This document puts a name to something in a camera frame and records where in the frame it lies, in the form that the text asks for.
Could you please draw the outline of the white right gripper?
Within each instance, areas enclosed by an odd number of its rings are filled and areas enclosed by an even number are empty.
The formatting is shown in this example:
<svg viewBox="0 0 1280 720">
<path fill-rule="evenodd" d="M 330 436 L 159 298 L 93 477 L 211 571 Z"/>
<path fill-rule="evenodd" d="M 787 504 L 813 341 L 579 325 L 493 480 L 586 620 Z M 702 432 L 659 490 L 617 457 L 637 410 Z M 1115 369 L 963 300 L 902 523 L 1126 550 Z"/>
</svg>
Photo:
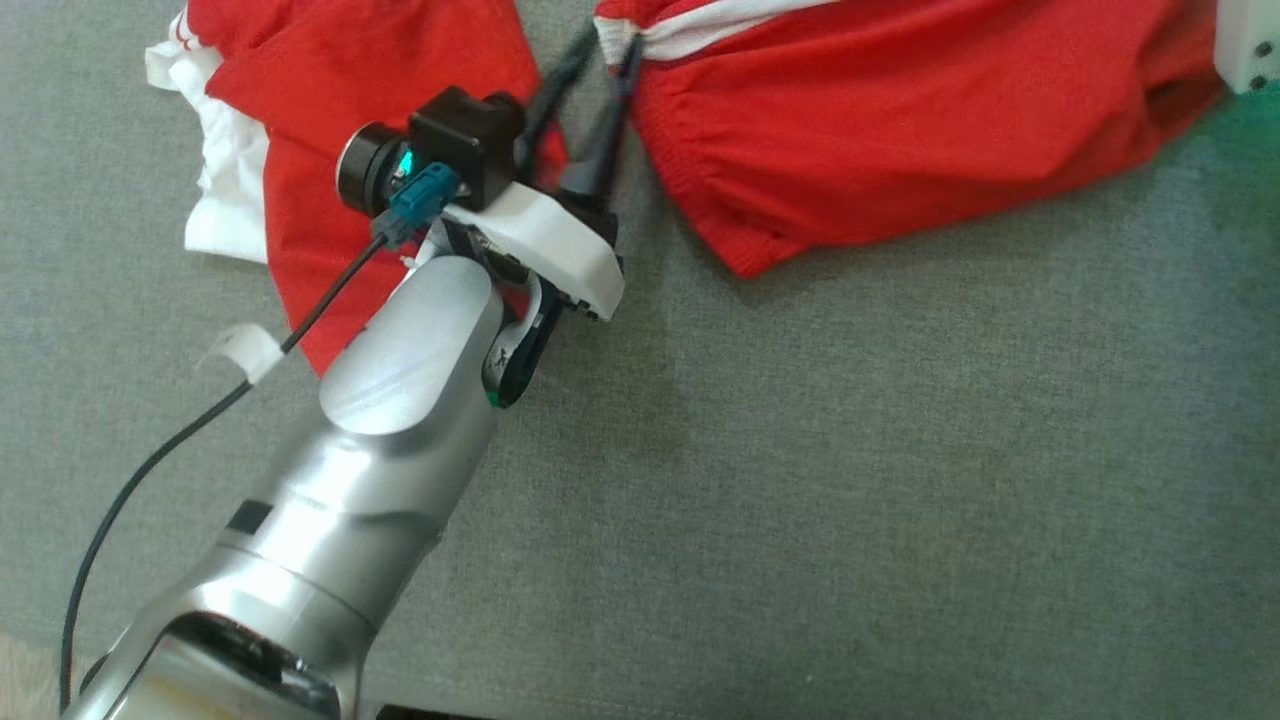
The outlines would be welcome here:
<svg viewBox="0 0 1280 720">
<path fill-rule="evenodd" d="M 1217 1 L 1213 64 L 1235 95 L 1276 88 L 1279 3 Z"/>
</svg>

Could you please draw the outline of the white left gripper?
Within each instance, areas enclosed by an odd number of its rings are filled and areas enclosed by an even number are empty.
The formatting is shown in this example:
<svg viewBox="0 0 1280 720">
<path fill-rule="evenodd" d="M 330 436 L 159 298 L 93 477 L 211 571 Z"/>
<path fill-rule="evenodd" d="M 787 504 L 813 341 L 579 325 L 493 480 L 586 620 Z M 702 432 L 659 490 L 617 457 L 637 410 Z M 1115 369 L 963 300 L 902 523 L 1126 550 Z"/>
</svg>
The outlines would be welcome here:
<svg viewBox="0 0 1280 720">
<path fill-rule="evenodd" d="M 517 161 L 536 161 L 562 104 L 598 47 L 596 29 L 581 29 L 543 78 L 526 109 Z M 577 202 L 611 201 L 643 50 L 643 44 L 626 47 L 584 152 L 564 168 L 564 195 Z M 549 282 L 572 305 L 585 306 L 602 322 L 613 318 L 625 296 L 626 281 L 607 241 L 552 196 L 526 184 L 512 183 L 481 211 L 463 208 L 460 199 L 445 206 L 440 222 L 477 231 L 492 251 L 525 268 L 526 279 Z M 504 284 L 516 283 L 498 279 L 474 258 L 445 255 L 425 263 L 425 288 L 433 288 L 425 293 L 443 299 L 447 307 L 462 307 L 462 299 L 480 299 L 489 290 L 500 299 Z"/>
</svg>

